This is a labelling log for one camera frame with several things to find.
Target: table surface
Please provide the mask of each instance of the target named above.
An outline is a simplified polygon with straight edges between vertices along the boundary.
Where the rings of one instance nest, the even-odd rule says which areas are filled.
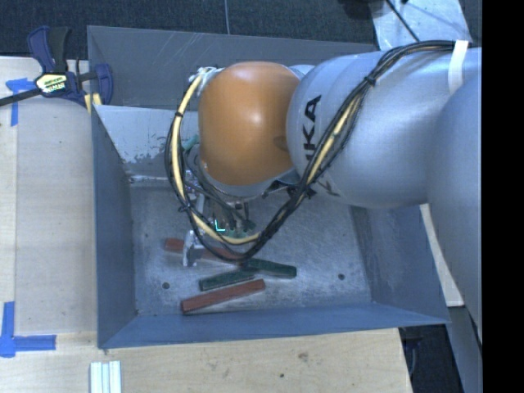
[[[4,86],[8,79],[28,77],[39,73],[38,64],[31,59],[0,57],[0,97],[10,91]],[[20,121],[28,110],[67,107],[66,101],[36,97],[20,109]],[[32,190],[46,198],[46,188],[38,179],[25,177],[17,170],[18,128],[11,127],[11,106],[0,108],[0,302],[20,298],[20,292],[38,287],[38,281],[25,282],[20,274],[30,274],[31,262],[22,260],[17,245],[17,188],[34,185]],[[52,206],[51,199],[46,200]],[[49,260],[59,264],[63,251],[48,253]],[[408,370],[398,330],[386,329],[364,332],[330,334],[314,337],[292,337],[270,340],[214,342],[190,345],[155,346],[99,350],[92,323],[82,326],[81,311],[73,305],[83,296],[91,296],[94,287],[86,292],[63,287],[64,278],[71,278],[67,268],[57,265],[58,277],[53,280],[53,295],[60,292],[69,307],[70,320],[56,338],[56,350],[18,353],[15,358],[0,358],[0,391],[62,392],[87,391],[88,369],[93,361],[119,360],[122,365],[123,391],[380,391],[410,392]],[[461,299],[453,291],[453,283],[442,269],[446,280],[443,288],[448,304]],[[94,284],[92,275],[85,281]],[[84,308],[92,305],[88,302]]]

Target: blue clamp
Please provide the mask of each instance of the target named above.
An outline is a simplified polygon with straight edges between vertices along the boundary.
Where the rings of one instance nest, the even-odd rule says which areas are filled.
[[[82,90],[81,83],[85,79],[98,79],[98,93],[104,104],[109,103],[113,95],[113,79],[109,65],[95,65],[96,74],[87,73],[76,76],[67,71],[67,63],[64,59],[64,42],[69,32],[70,29],[68,28],[51,29],[49,26],[40,26],[28,35],[29,51],[42,67],[42,74],[58,73],[67,78],[66,86],[60,92],[43,92],[42,96],[60,97],[86,107],[85,95],[87,93]]]
[[[17,352],[30,350],[55,350],[56,335],[15,337],[15,302],[4,303],[0,357],[13,358]]]

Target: black cable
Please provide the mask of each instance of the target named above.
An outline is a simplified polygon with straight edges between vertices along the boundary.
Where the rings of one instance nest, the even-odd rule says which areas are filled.
[[[387,5],[391,8],[391,10],[396,14],[396,16],[400,19],[400,21],[402,22],[402,24],[406,27],[406,29],[408,30],[409,34],[415,38],[415,41],[417,41],[418,43],[420,42],[420,39],[418,38],[418,36],[413,32],[413,30],[409,27],[408,23],[405,21],[404,17],[402,17],[402,15],[396,10],[396,7],[395,5],[391,2],[391,0],[386,0],[386,3]]]

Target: wooden block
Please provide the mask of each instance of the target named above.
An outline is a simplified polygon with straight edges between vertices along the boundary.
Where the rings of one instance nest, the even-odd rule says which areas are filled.
[[[243,296],[249,296],[259,291],[265,290],[265,282],[263,279],[256,279],[255,281],[245,282],[233,287],[221,288],[216,291],[201,294],[183,300],[180,302],[180,308],[183,313],[189,313],[194,310],[203,309],[210,305],[217,305],[225,301],[234,300]]]

